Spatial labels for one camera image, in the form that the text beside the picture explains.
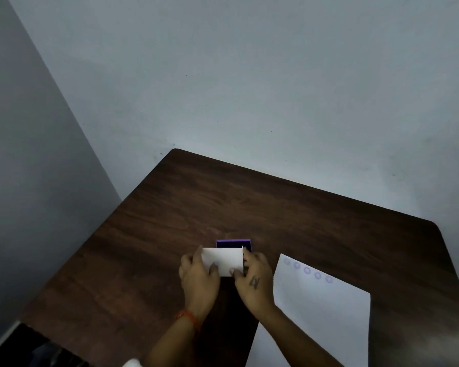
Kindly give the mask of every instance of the white card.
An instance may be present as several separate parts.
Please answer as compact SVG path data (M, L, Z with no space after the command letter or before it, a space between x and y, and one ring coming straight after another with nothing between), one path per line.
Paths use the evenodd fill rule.
M204 247L202 262L207 270L213 263L216 264L221 277L231 277L231 268L243 273L243 248Z
M275 304L345 367L368 366L371 295L281 254L274 274ZM246 367L289 366L259 323Z

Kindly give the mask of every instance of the orange bracelet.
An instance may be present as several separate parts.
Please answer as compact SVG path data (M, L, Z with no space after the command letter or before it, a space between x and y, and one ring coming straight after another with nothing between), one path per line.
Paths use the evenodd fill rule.
M183 317L183 316L186 316L187 318L189 318L189 320L194 325L194 329L196 330L196 333L199 333L199 331L201 330L201 325L199 325L199 321L197 321L197 318L192 313L190 313L189 311L183 309L183 310L180 310L175 315L175 319L177 320L177 319L179 319L180 317Z

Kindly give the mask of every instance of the forearm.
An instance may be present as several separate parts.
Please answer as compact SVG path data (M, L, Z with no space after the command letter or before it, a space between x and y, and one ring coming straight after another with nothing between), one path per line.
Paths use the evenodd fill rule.
M180 317L153 346L151 352L141 358L141 364L144 367L180 365L194 336L193 323L187 317Z
M278 307L269 307L257 318L274 338L291 367L342 366L293 321L287 318Z

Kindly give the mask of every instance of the wooden table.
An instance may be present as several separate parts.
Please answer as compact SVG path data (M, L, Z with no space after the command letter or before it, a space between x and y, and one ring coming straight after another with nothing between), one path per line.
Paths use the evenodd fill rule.
M435 224L177 149L21 320L98 367L120 367L183 307L181 255L228 238L251 238L273 269L285 253L370 292L370 365L459 365L459 281ZM245 366L256 327L224 278L188 364Z

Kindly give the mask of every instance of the tattoo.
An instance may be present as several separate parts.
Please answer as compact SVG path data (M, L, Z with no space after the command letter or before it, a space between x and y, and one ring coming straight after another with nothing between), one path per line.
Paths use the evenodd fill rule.
M260 278L255 278L255 276L253 276L253 277L251 278L251 281L250 281L249 285L250 285L250 286L253 286L253 288L254 288L255 290L257 290L257 286L258 286L258 282L259 282L259 281L260 281Z

